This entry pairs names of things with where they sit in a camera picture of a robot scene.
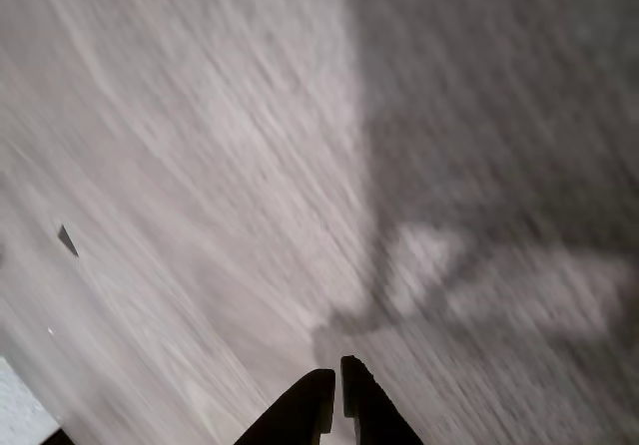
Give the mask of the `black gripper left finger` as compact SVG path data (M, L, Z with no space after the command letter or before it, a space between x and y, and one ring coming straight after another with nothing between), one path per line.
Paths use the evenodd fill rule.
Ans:
M319 444L331 431L335 372L318 368L286 390L235 442L250 444Z

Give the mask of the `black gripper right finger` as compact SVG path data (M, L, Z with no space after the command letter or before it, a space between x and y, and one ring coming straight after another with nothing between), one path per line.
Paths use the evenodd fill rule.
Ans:
M422 444L361 360L343 356L340 373L343 414L353 420L357 444Z

